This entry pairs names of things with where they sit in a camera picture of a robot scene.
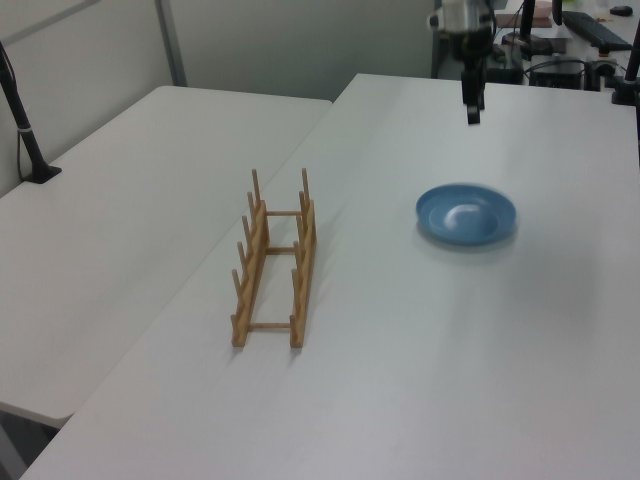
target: blue bowl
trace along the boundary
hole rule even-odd
[[[455,245],[486,245],[514,231],[516,209],[498,192],[477,185],[442,185],[416,204],[421,229]]]

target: desk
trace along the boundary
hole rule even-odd
[[[163,87],[0,200],[0,409],[60,427],[326,101]]]
[[[492,108],[469,127],[459,93],[359,75],[262,192],[295,205],[308,168],[318,252],[301,351],[287,333],[230,345],[238,222],[24,480],[633,478],[635,112],[488,85]],[[505,192],[516,237],[424,239],[417,198],[458,181]],[[260,321],[290,312],[274,281],[289,268],[265,270]]]

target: wall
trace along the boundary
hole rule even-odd
[[[427,77],[433,0],[166,0],[187,84],[335,100],[356,73]]]
[[[5,48],[47,161],[171,84],[154,0],[101,0]],[[0,196],[18,184],[15,159],[16,126],[2,95]],[[26,158],[22,165],[28,172]]]

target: keyboard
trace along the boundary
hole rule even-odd
[[[593,17],[582,12],[562,12],[563,23],[602,53],[631,50],[631,45]]]

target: wooden dish rack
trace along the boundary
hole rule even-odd
[[[258,174],[252,170],[254,196],[247,193],[251,226],[246,215],[242,217],[244,234],[247,242],[246,253],[242,242],[238,242],[238,253],[242,265],[242,279],[237,270],[233,270],[233,283],[238,295],[236,313],[231,315],[233,334],[231,343],[234,347],[244,347],[247,335],[254,330],[289,329],[292,348],[301,348],[304,342],[304,330],[311,291],[313,261],[316,254],[316,219],[313,200],[309,197],[307,171],[302,169],[303,191],[299,193],[300,211],[268,211],[267,205],[260,196]],[[272,247],[269,243],[268,217],[296,217],[298,241],[293,246]],[[288,323],[251,323],[260,278],[267,255],[293,254],[296,268],[291,270],[293,282],[293,309]]]

